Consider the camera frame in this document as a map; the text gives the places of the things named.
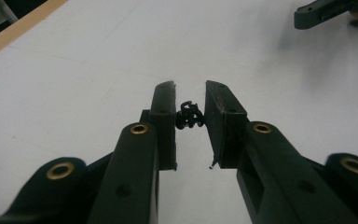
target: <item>white table surface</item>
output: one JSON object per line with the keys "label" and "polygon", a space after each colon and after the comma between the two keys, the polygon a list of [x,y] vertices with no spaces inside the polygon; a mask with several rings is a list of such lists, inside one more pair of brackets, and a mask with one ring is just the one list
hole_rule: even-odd
{"label": "white table surface", "polygon": [[[358,155],[358,26],[306,31],[310,1],[70,0],[0,51],[0,214],[45,162],[91,163],[176,83],[177,107],[228,85],[250,120],[277,126],[305,157]],[[234,170],[210,171],[206,128],[176,132],[177,172],[160,173],[159,223],[251,223]]]}

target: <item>screw hole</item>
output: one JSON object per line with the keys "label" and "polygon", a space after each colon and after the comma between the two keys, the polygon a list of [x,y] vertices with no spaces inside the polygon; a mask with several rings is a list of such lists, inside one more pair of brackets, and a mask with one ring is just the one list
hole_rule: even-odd
{"label": "screw hole", "polygon": [[47,172],[48,179],[58,180],[67,177],[75,170],[75,166],[67,161],[54,165]]}
{"label": "screw hole", "polygon": [[272,129],[267,124],[256,124],[254,130],[258,133],[270,133]]}
{"label": "screw hole", "polygon": [[345,157],[342,158],[340,162],[341,165],[345,167],[347,170],[358,174],[358,160],[351,157]]}
{"label": "screw hole", "polygon": [[149,128],[143,124],[137,124],[137,125],[131,127],[131,133],[133,133],[133,134],[146,133],[148,130],[149,130]]}
{"label": "screw hole", "polygon": [[308,181],[300,180],[297,183],[297,187],[306,193],[314,193],[316,188]]}
{"label": "screw hole", "polygon": [[123,184],[120,185],[117,189],[116,189],[116,195],[119,198],[126,198],[129,197],[130,195],[132,195],[132,187],[129,184]]}

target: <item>small black object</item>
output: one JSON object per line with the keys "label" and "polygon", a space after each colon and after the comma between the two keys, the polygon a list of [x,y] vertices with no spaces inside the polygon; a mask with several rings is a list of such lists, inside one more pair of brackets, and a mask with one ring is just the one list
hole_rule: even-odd
{"label": "small black object", "polygon": [[193,128],[195,123],[202,127],[203,115],[197,104],[192,105],[191,101],[187,101],[180,105],[180,109],[176,113],[176,128],[180,130],[185,127]]}

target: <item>brass insert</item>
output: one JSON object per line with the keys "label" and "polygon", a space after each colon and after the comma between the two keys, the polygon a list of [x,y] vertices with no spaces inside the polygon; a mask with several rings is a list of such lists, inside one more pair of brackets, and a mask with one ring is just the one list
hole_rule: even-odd
{"label": "brass insert", "polygon": [[358,160],[351,157],[345,157],[341,159],[341,165],[346,169],[358,174]]}
{"label": "brass insert", "polygon": [[254,130],[258,133],[271,133],[272,129],[267,124],[257,123],[254,125]]}
{"label": "brass insert", "polygon": [[144,124],[137,124],[131,127],[131,133],[133,134],[143,134],[147,133],[149,128]]}
{"label": "brass insert", "polygon": [[62,178],[66,178],[69,174],[71,174],[75,170],[75,166],[69,162],[62,162],[55,164],[48,170],[47,176],[50,180],[58,180]]}

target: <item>black plastic clip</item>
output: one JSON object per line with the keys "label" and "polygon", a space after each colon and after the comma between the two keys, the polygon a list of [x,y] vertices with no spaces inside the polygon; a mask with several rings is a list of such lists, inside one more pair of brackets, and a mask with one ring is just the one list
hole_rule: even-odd
{"label": "black plastic clip", "polygon": [[187,101],[180,105],[181,110],[176,113],[176,128],[182,130],[185,127],[193,128],[195,123],[199,127],[204,124],[203,115],[198,105],[192,105],[191,103],[191,101]]}

